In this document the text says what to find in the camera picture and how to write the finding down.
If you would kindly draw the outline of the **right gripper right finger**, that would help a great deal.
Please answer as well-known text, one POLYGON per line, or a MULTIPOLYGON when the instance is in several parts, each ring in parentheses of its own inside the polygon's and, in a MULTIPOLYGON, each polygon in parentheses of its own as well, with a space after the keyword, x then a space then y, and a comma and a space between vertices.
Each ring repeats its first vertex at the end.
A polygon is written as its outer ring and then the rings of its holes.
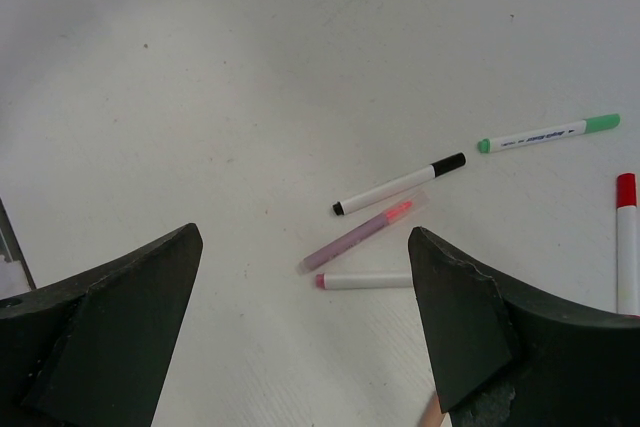
POLYGON ((639 320, 506 275, 417 227, 413 287, 455 426, 635 426, 639 320))

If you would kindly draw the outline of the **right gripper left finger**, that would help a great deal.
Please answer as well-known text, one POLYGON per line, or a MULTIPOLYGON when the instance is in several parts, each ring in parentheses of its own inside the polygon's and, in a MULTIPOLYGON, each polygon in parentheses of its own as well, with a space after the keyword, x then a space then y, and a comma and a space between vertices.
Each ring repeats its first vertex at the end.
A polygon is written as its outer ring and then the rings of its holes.
POLYGON ((189 223, 2 300, 2 425, 151 425, 202 250, 189 223))

